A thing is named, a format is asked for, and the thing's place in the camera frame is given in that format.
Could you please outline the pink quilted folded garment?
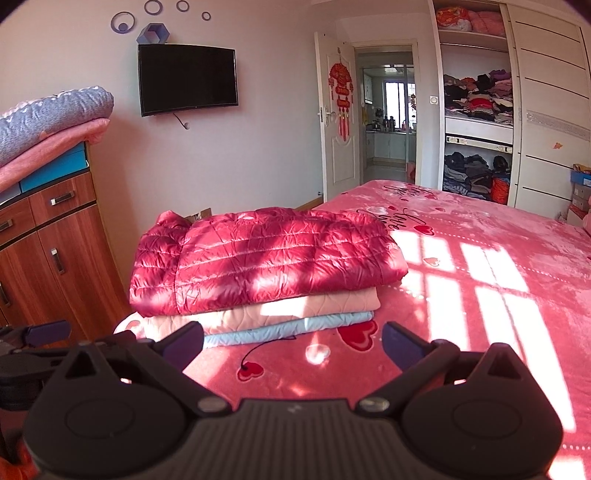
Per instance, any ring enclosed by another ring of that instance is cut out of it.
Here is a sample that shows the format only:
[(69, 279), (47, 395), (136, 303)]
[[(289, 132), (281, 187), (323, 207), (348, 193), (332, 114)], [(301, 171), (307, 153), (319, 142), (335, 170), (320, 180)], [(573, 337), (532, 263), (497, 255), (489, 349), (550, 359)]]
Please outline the pink quilted folded garment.
[(242, 332), (324, 315), (376, 311), (381, 307), (376, 288), (301, 296), (229, 310), (175, 316), (142, 317), (134, 312), (123, 319), (114, 332), (132, 331), (137, 338), (160, 340), (197, 321), (206, 335)]

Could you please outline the blue storage box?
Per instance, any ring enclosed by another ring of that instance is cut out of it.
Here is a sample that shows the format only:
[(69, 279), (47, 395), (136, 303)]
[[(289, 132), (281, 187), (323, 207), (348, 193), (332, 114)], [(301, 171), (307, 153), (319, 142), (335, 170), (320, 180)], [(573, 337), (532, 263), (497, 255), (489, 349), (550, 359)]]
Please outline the blue storage box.
[(54, 180), (82, 171), (87, 167), (86, 143), (80, 142), (21, 180), (19, 182), (21, 192), (25, 193), (34, 190)]

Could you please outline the dark clothes pile lower shelf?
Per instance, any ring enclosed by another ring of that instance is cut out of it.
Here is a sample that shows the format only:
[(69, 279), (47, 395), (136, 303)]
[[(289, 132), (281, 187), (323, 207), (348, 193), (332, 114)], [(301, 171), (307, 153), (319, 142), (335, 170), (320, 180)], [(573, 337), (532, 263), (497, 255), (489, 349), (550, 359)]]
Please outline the dark clothes pile lower shelf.
[(454, 152), (444, 158), (443, 190), (507, 205), (510, 173), (510, 163), (502, 155), (495, 156), (489, 164), (481, 155)]

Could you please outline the wooden dresser cabinet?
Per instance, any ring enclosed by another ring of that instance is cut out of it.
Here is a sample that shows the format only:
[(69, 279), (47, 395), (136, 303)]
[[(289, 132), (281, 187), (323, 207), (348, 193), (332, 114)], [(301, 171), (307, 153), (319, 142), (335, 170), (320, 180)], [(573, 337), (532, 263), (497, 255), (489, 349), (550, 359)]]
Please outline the wooden dresser cabinet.
[(131, 312), (88, 167), (22, 193), (1, 191), (1, 323), (66, 320), (70, 340), (110, 334)]

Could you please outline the folded grey-blue blanket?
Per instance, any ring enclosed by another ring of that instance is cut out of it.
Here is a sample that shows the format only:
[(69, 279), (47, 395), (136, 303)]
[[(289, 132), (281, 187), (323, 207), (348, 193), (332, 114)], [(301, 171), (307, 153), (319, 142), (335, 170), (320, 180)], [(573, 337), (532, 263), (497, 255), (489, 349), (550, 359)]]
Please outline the folded grey-blue blanket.
[(1, 114), (1, 165), (44, 139), (96, 119), (108, 119), (114, 96), (101, 86), (71, 89), (21, 102)]

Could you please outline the light blue folded garment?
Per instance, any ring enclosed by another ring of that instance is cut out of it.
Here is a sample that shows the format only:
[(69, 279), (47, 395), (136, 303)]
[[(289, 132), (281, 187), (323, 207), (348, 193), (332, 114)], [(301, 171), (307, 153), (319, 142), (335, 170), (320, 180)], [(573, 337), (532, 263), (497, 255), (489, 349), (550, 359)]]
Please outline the light blue folded garment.
[(204, 349), (236, 345), (262, 344), (297, 335), (356, 325), (374, 318), (374, 311), (339, 313), (290, 320), (276, 325), (256, 327), (237, 332), (204, 336)]

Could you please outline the pile of clothes upper shelf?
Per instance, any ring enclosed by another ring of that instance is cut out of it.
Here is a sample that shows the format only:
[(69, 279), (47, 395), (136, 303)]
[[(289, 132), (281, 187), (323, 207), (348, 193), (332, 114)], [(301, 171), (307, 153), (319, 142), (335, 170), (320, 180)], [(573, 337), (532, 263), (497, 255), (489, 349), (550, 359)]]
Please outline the pile of clothes upper shelf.
[(447, 116), (513, 125), (513, 82), (510, 72), (493, 70), (477, 78), (444, 75)]

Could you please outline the white bedroom door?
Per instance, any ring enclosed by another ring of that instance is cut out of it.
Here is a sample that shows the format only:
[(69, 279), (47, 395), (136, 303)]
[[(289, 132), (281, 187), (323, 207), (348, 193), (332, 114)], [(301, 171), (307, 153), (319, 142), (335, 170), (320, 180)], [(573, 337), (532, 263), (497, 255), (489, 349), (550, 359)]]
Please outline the white bedroom door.
[(361, 183), (360, 102), (352, 45), (315, 33), (322, 193), (328, 202)]

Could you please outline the black wall-mounted television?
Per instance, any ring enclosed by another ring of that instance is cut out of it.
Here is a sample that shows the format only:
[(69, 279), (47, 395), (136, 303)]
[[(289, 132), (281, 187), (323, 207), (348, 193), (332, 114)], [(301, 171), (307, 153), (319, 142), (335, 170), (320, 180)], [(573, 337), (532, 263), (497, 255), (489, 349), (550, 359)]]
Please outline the black wall-mounted television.
[(137, 68), (143, 117), (238, 104), (233, 49), (144, 44), (137, 47)]

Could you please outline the folded bedding top shelf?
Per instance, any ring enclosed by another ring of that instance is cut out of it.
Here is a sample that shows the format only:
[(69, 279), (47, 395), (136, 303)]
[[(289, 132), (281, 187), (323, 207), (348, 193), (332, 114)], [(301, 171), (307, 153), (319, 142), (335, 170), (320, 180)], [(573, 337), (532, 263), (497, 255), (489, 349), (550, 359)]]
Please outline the folded bedding top shelf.
[(442, 7), (436, 10), (436, 22), (440, 30), (506, 36), (503, 17), (497, 11), (475, 11), (462, 6)]

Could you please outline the white wardrobe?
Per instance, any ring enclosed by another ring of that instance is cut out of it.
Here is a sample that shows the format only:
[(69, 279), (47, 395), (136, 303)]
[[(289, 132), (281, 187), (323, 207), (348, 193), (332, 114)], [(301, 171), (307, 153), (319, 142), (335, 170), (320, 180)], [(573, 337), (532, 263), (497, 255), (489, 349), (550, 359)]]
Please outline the white wardrobe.
[(590, 162), (590, 40), (581, 22), (526, 1), (435, 1), (444, 155), (489, 165), (443, 187), (566, 219)]

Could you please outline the grey shoe boxes stack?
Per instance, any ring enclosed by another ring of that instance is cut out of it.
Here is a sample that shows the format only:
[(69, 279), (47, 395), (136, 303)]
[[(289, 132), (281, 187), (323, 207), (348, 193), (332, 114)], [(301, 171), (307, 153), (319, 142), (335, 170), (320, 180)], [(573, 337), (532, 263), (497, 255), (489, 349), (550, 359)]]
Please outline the grey shoe boxes stack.
[(567, 210), (567, 223), (577, 227), (585, 225), (585, 218), (590, 214), (590, 188), (572, 184), (572, 198)]

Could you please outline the red puffer down jacket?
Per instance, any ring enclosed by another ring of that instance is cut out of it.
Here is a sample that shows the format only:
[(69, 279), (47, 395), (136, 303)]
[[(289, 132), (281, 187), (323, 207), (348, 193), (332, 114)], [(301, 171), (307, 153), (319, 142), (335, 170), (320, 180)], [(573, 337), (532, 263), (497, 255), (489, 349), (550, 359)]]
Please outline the red puffer down jacket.
[(163, 212), (140, 238), (129, 303), (191, 315), (401, 281), (408, 264), (378, 219), (272, 207), (194, 222)]

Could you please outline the blue hexagon wall shelf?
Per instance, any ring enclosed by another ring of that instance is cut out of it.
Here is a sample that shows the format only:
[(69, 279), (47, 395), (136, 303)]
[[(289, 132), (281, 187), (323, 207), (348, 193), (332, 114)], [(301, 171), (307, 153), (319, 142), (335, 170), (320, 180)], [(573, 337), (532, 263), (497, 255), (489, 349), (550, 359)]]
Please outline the blue hexagon wall shelf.
[(163, 23), (148, 23), (139, 33), (136, 42), (139, 45), (165, 44), (169, 31)]

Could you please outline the pink heart-pattern bed blanket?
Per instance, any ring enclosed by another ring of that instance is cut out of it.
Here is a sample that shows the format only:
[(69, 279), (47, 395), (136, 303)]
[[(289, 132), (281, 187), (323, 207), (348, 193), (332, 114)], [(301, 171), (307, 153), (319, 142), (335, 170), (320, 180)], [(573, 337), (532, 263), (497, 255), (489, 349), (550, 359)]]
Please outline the pink heart-pattern bed blanket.
[(315, 210), (384, 224), (408, 264), (373, 287), (374, 318), (262, 344), (204, 349), (186, 375), (238, 405), (246, 399), (356, 403), (400, 374), (382, 331), (397, 322), (463, 351), (509, 344), (554, 407), (564, 441), (549, 475), (590, 475), (590, 236), (507, 206), (396, 181), (372, 181)]

